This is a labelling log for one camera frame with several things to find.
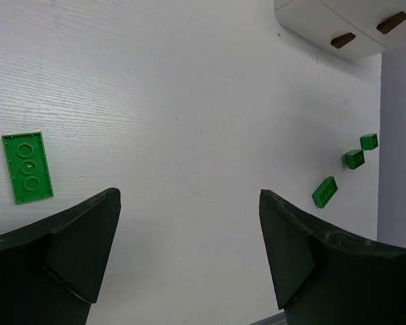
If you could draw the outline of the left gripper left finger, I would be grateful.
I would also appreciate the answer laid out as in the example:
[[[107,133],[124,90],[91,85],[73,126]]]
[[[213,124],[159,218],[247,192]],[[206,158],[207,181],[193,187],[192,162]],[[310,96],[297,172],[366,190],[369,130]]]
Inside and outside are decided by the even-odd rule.
[[[108,188],[0,235],[0,324],[85,324],[119,216],[120,191]]]

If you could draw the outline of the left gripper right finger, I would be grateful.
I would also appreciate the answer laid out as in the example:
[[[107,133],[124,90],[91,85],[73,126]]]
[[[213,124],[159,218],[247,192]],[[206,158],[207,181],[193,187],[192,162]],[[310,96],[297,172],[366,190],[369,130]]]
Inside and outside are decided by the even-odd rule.
[[[406,248],[348,232],[270,190],[259,217],[289,324],[406,324]]]

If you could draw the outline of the green long lego brick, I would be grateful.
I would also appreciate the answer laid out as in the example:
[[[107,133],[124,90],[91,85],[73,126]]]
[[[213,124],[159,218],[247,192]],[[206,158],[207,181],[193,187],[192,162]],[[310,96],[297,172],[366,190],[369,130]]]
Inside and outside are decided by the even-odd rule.
[[[312,194],[316,207],[323,209],[337,191],[338,186],[334,176],[327,177]]]

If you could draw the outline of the white drawer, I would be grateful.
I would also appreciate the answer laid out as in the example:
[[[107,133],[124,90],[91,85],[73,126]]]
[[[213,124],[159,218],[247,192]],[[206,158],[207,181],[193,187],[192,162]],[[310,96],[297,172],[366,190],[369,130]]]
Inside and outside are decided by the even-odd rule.
[[[274,12],[283,27],[348,61],[373,56],[386,49],[322,1],[275,1]]]
[[[386,48],[406,45],[406,0],[327,0],[323,3]]]

